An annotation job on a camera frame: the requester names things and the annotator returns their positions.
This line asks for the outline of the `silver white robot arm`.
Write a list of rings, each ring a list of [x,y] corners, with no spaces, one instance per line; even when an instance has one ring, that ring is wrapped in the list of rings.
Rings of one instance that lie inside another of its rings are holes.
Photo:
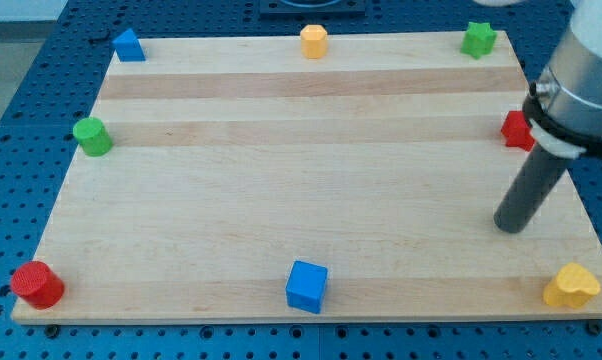
[[[579,1],[523,113],[550,154],[602,159],[602,0]]]

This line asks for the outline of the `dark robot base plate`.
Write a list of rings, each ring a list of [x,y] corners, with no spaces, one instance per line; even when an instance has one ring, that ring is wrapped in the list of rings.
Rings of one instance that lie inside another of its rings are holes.
[[[265,17],[361,15],[366,0],[258,0],[259,14]]]

